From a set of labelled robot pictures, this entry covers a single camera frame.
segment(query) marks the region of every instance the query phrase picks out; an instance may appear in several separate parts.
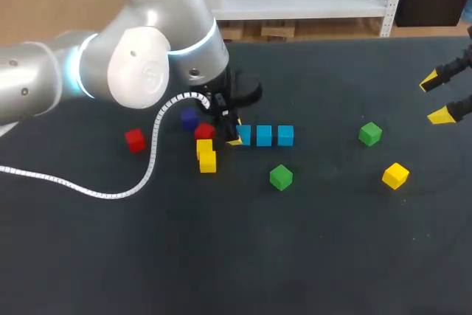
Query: dark table surface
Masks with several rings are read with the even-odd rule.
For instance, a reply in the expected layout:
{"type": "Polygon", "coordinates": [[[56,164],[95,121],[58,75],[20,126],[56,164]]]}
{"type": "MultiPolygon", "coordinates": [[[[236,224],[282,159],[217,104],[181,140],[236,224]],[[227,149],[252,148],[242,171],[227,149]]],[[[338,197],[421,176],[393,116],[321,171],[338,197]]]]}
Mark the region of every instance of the dark table surface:
{"type": "MultiPolygon", "coordinates": [[[[294,125],[293,148],[227,148],[201,175],[182,103],[167,114],[158,166],[137,195],[102,201],[0,175],[0,314],[469,314],[472,121],[426,115],[472,93],[468,73],[418,84],[467,38],[229,46],[264,97],[246,124],[294,125]],[[367,148],[359,128],[376,122],[367,148]],[[410,170],[393,191],[393,162],[410,170]],[[284,164],[284,192],[268,182],[284,164]]],[[[170,88],[176,94],[184,88],[170,88]]],[[[158,108],[66,103],[0,139],[0,164],[103,192],[141,179],[158,108]]]]}

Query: small block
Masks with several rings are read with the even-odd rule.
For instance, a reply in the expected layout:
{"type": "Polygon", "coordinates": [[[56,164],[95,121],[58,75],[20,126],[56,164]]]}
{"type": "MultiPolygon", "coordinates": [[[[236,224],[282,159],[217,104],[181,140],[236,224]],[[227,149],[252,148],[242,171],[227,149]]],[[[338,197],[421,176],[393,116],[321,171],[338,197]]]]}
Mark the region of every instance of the small block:
{"type": "Polygon", "coordinates": [[[394,163],[391,167],[385,170],[383,173],[382,181],[388,184],[391,188],[396,190],[405,183],[406,179],[410,172],[398,164],[397,162],[394,163]]]}
{"type": "Polygon", "coordinates": [[[197,159],[200,159],[202,151],[213,151],[213,140],[212,139],[199,139],[197,140],[197,159]]]}
{"type": "Polygon", "coordinates": [[[126,132],[125,139],[131,153],[138,153],[146,148],[145,138],[139,128],[126,132]]]}
{"type": "Polygon", "coordinates": [[[367,123],[359,132],[359,140],[368,147],[381,140],[382,130],[373,122],[367,123]]]}
{"type": "Polygon", "coordinates": [[[236,129],[243,141],[243,145],[251,145],[251,126],[237,125],[236,129]]]}
{"type": "Polygon", "coordinates": [[[182,127],[186,131],[194,131],[199,124],[197,111],[194,108],[187,108],[180,114],[182,127]]]}
{"type": "Polygon", "coordinates": [[[258,147],[272,146],[272,126],[258,125],[256,130],[256,145],[258,147]]]}
{"type": "Polygon", "coordinates": [[[293,173],[285,166],[279,165],[271,171],[269,181],[279,191],[283,191],[285,188],[292,184],[293,179],[293,173]]]}
{"type": "Polygon", "coordinates": [[[292,125],[280,125],[277,138],[280,147],[294,146],[294,127],[292,125]]]}
{"type": "Polygon", "coordinates": [[[195,129],[195,140],[215,138],[215,127],[207,123],[200,123],[195,129]]]}
{"type": "Polygon", "coordinates": [[[202,151],[200,152],[200,172],[216,173],[216,152],[202,151]]]}

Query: cyan cube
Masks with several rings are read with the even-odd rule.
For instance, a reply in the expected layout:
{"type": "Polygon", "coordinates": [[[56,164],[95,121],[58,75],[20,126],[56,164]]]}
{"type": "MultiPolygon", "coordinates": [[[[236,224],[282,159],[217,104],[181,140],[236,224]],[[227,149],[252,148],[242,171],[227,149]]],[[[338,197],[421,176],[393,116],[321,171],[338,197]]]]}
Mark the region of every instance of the cyan cube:
{"type": "Polygon", "coordinates": [[[237,133],[243,141],[243,145],[251,145],[251,126],[250,125],[237,125],[237,133]]]}
{"type": "Polygon", "coordinates": [[[294,127],[292,125],[280,125],[277,132],[277,142],[280,147],[294,146],[294,127]]]}
{"type": "Polygon", "coordinates": [[[194,108],[182,110],[180,113],[180,118],[182,121],[182,127],[186,131],[194,131],[200,123],[198,121],[197,111],[194,108]]]}
{"type": "Polygon", "coordinates": [[[256,131],[256,145],[258,147],[271,147],[272,146],[272,126],[271,125],[258,125],[256,131]]]}

